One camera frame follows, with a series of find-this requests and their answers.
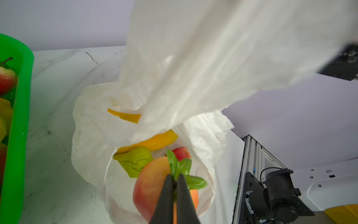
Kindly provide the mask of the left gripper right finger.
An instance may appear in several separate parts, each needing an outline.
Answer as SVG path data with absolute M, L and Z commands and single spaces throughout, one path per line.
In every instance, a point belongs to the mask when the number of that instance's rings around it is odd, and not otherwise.
M 182 174 L 178 177 L 176 191 L 177 224 L 200 224 L 185 177 Z

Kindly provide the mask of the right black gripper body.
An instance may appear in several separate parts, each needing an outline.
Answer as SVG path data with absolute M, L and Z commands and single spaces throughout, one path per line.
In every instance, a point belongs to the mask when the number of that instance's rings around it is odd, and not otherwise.
M 318 74 L 347 81 L 358 80 L 358 44 L 348 44 Z

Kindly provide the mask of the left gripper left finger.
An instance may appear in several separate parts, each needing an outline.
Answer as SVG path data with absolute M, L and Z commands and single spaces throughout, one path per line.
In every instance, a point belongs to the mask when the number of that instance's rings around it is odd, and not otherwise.
M 173 180 L 171 175 L 167 175 L 149 224 L 173 224 L 173 194 Z

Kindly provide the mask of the green guava fruit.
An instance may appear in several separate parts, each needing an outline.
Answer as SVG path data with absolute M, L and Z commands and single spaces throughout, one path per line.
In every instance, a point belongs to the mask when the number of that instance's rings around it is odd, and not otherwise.
M 137 147 L 124 154 L 114 154 L 113 159 L 118 161 L 130 178 L 138 178 L 143 168 L 153 161 L 151 150 L 146 147 Z

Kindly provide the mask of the white lemon print plastic bag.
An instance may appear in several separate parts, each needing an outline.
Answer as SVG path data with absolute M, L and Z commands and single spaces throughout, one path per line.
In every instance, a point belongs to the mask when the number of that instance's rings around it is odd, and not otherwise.
M 143 224 L 130 178 L 113 156 L 173 130 L 215 195 L 215 165 L 233 128 L 222 110 L 319 72 L 353 40 L 357 1 L 136 1 L 117 82 L 76 99 L 72 165 L 99 189 L 115 224 Z M 107 112 L 140 114 L 138 124 Z

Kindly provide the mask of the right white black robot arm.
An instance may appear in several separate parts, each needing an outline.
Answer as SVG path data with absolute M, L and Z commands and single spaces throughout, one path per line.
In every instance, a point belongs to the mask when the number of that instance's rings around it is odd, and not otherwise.
M 235 224 L 292 224 L 358 202 L 358 44 L 317 75 L 266 92 L 265 148 L 244 138 Z

